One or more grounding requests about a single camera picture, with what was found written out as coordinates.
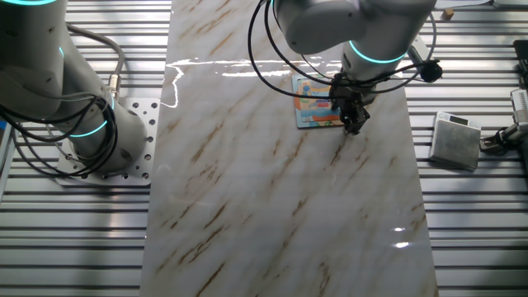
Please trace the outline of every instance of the black cable bundle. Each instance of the black cable bundle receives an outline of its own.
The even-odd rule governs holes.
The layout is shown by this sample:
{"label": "black cable bundle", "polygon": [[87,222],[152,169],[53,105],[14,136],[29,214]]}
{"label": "black cable bundle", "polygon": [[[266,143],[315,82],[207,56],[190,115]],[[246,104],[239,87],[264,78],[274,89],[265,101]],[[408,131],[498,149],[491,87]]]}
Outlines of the black cable bundle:
{"label": "black cable bundle", "polygon": [[[80,126],[80,124],[83,122],[84,117],[86,114],[90,111],[90,109],[93,106],[98,106],[102,110],[103,118],[106,120],[106,136],[101,144],[101,147],[99,148],[99,152],[96,154],[96,158],[89,163],[85,168],[77,170],[76,172],[63,172],[59,170],[56,167],[51,166],[49,163],[47,163],[43,158],[41,158],[36,151],[33,149],[32,145],[29,142],[29,138],[39,140],[46,143],[54,143],[58,142],[60,140],[66,139],[73,133],[75,133],[75,130]],[[24,152],[21,149],[20,144],[17,142],[17,135],[15,130],[12,131],[11,137],[13,140],[13,143],[15,144],[17,152],[21,155],[21,158],[28,163],[33,169],[35,169],[37,172],[43,173],[48,176],[52,177],[82,177],[88,174],[91,174],[95,171],[97,171],[99,168],[101,168],[106,161],[110,158],[110,156],[114,153],[117,145],[117,126],[116,126],[116,115],[114,114],[114,111],[111,108],[107,108],[108,103],[106,100],[102,97],[94,97],[90,100],[90,103],[86,105],[84,108],[82,108],[80,111],[76,112],[73,115],[70,115],[68,117],[65,117],[63,119],[59,120],[39,120],[39,119],[33,119],[24,115],[20,115],[16,113],[15,111],[10,111],[4,106],[0,106],[0,116],[9,123],[13,128],[15,128],[17,131],[21,133],[22,138],[24,139],[24,142],[26,143],[28,149],[31,151],[33,155],[35,155],[35,158],[43,163],[48,169],[52,170],[52,172],[43,170],[41,168],[38,168],[35,164],[33,164],[28,157],[24,154]],[[38,135],[34,135],[30,133],[26,128],[24,128],[22,125],[16,123],[14,117],[19,117],[23,120],[28,120],[31,122],[39,123],[39,124],[46,124],[46,125],[52,125],[52,124],[59,124],[64,123],[68,120],[72,120],[76,117],[78,117],[76,124],[73,126],[73,128],[68,131],[66,134],[58,137],[53,138],[46,138],[41,137]]]}

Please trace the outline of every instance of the marble surface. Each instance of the marble surface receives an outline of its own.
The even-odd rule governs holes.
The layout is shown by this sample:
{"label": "marble surface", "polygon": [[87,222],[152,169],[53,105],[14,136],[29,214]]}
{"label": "marble surface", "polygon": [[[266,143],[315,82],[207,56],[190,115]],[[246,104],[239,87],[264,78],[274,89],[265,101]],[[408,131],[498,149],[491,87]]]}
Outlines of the marble surface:
{"label": "marble surface", "polygon": [[[403,90],[357,136],[298,130],[248,63],[255,6],[173,4],[140,295],[436,296]],[[291,91],[262,27],[259,68]],[[312,60],[337,70],[340,52]]]}

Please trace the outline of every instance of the black cable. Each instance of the black cable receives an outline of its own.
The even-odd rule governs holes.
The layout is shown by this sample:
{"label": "black cable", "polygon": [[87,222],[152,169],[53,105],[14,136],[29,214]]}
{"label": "black cable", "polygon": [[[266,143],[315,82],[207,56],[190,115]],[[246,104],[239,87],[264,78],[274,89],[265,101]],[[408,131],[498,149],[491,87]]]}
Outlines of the black cable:
{"label": "black cable", "polygon": [[103,35],[78,28],[68,23],[66,23],[66,27],[68,28],[69,31],[72,31],[73,33],[83,35],[95,41],[99,41],[101,43],[109,45],[112,49],[114,49],[117,55],[119,56],[119,58],[117,60],[117,66],[115,66],[115,70],[113,74],[117,74],[117,75],[121,74],[121,70],[123,69],[123,65],[125,64],[125,53],[123,53],[123,49],[115,41]]}
{"label": "black cable", "polygon": [[78,111],[78,112],[76,112],[76,113],[74,113],[72,115],[69,115],[69,116],[67,116],[65,118],[62,118],[62,119],[41,120],[41,119],[36,119],[36,118],[29,117],[27,115],[19,114],[16,111],[12,111],[12,110],[0,105],[0,110],[5,111],[6,113],[8,113],[11,116],[14,116],[14,117],[22,119],[22,120],[32,121],[32,122],[35,122],[35,123],[38,123],[38,124],[47,124],[47,125],[60,124],[60,123],[66,122],[68,120],[75,119],[76,117],[80,116],[85,111],[85,109],[86,109],[86,107],[83,107],[80,111]]}
{"label": "black cable", "polygon": [[53,143],[53,142],[57,142],[57,141],[66,139],[69,136],[73,135],[73,133],[75,133],[77,128],[82,124],[86,114],[90,111],[90,107],[93,106],[99,99],[100,99],[100,97],[98,97],[97,99],[92,99],[92,101],[86,107],[84,107],[82,109],[82,114],[79,116],[78,121],[75,123],[75,125],[73,126],[73,128],[70,131],[68,131],[67,133],[65,133],[62,136],[58,136],[58,137],[54,137],[54,138],[46,138],[46,137],[42,137],[42,136],[30,133],[24,127],[22,127],[21,125],[16,123],[10,116],[8,116],[7,113],[5,112],[6,110],[3,109],[3,108],[0,108],[0,116],[7,123],[9,123],[9,125],[13,126],[15,129],[17,129],[20,133],[24,134],[25,136],[29,136],[29,137],[31,137],[31,138],[33,138],[35,140],[39,140],[39,141],[42,141],[42,142]]}
{"label": "black cable", "polygon": [[306,62],[306,64],[307,64],[309,67],[311,67],[316,73],[318,73],[320,76],[322,76],[322,77],[324,77],[324,78],[327,78],[327,79],[333,79],[333,78],[330,78],[330,77],[328,77],[328,76],[322,74],[319,70],[317,70],[317,69],[316,69],[316,68],[315,68],[310,62],[308,62],[308,60],[306,59],[306,57],[304,57],[303,54],[300,55],[300,56],[303,58],[304,62]]}
{"label": "black cable", "polygon": [[[100,108],[103,108],[104,104],[105,103],[103,103],[103,102],[100,102],[100,101],[98,102],[98,106]],[[114,151],[116,149],[116,145],[117,145],[117,126],[115,125],[115,122],[116,122],[115,114],[114,114],[114,112],[112,110],[107,109],[104,112],[104,117],[105,117],[105,120],[107,121],[106,137],[103,140],[103,142],[101,143],[101,147],[104,148],[104,151],[106,151],[106,149],[108,148],[108,144],[110,143],[110,141],[112,141],[113,145],[112,145],[112,148],[111,148],[110,152],[106,155],[104,160],[102,160],[102,161],[95,160],[94,162],[92,162],[89,165],[87,165],[85,168],[80,169],[80,170],[78,170],[76,172],[63,172],[63,171],[60,171],[58,168],[55,168],[55,167],[52,167],[51,165],[49,165],[32,148],[32,146],[29,143],[27,137],[25,135],[22,135],[22,138],[26,142],[26,145],[27,145],[28,149],[31,151],[31,153],[33,153],[33,155],[35,155],[35,158],[39,162],[43,163],[46,167],[54,170],[57,173],[44,171],[44,170],[38,168],[37,166],[35,166],[35,164],[33,164],[31,161],[29,161],[29,159],[26,157],[26,155],[20,149],[20,147],[18,145],[18,142],[17,142],[17,139],[16,139],[16,135],[14,134],[14,130],[13,130],[13,133],[12,133],[13,142],[15,144],[17,152],[21,155],[22,159],[26,163],[28,163],[33,169],[35,169],[37,172],[40,172],[40,173],[43,173],[45,175],[52,176],[52,177],[81,177],[81,176],[84,176],[84,175],[91,174],[91,173],[97,171],[99,168],[101,168],[106,163],[106,161],[108,161],[108,159],[111,157],[111,155],[114,153]]]}

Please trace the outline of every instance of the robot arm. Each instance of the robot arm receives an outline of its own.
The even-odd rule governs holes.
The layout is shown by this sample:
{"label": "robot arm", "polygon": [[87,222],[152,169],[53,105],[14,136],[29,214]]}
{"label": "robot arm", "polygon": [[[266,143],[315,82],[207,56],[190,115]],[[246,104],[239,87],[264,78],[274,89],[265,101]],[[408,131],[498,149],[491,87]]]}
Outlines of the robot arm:
{"label": "robot arm", "polygon": [[436,0],[271,1],[293,51],[314,54],[343,43],[342,72],[332,80],[330,97],[346,97],[332,103],[340,108],[346,133],[352,134],[359,133],[370,118],[364,106],[388,90],[376,90],[376,83],[352,88],[344,86],[346,82],[366,82],[391,73],[406,54],[422,65],[417,71],[424,81],[432,83],[442,75],[440,66],[424,63],[432,52],[417,35],[435,4]]}
{"label": "robot arm", "polygon": [[[98,163],[99,173],[119,172],[142,153],[146,129],[115,100],[115,90],[105,86],[73,44],[64,21],[66,7],[67,0],[0,1],[0,111],[10,123],[35,119],[52,124],[71,134],[74,157],[85,160],[86,167]],[[89,96],[80,99],[80,93]],[[87,108],[90,97],[104,104]],[[108,108],[114,116],[107,115]],[[80,111],[85,111],[82,117],[74,116]],[[109,137],[112,130],[114,138]]]}

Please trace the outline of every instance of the metal mounting plate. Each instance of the metal mounting plate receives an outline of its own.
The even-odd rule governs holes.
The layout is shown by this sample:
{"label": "metal mounting plate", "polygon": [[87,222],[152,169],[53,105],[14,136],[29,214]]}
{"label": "metal mounting plate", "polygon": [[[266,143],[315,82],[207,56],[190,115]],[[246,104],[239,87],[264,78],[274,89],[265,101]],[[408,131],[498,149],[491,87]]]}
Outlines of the metal mounting plate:
{"label": "metal mounting plate", "polygon": [[[120,99],[120,104],[135,112],[143,121],[147,129],[147,137],[152,137],[152,141],[147,141],[145,149],[134,164],[123,170],[120,175],[103,178],[101,174],[92,173],[86,178],[56,178],[58,184],[62,186],[148,186],[153,176],[154,151],[156,148],[156,133],[158,131],[158,118],[160,100],[157,98],[129,98]],[[75,152],[71,149],[68,139],[63,142],[64,152],[71,153],[75,157]],[[83,168],[84,165],[68,160],[63,154],[59,156],[58,169],[65,172],[72,172]]]}

